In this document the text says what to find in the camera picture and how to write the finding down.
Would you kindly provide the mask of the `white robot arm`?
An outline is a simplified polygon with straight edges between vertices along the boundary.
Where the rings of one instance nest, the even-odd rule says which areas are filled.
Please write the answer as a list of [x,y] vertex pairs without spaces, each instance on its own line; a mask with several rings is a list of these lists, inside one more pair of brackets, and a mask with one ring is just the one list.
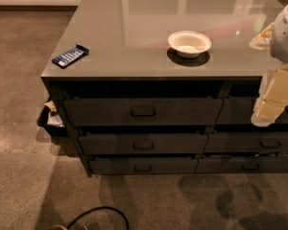
[[269,49],[271,56],[281,61],[277,69],[263,74],[253,107],[252,124],[267,127],[288,106],[288,4],[273,23],[251,40],[250,46],[256,50]]

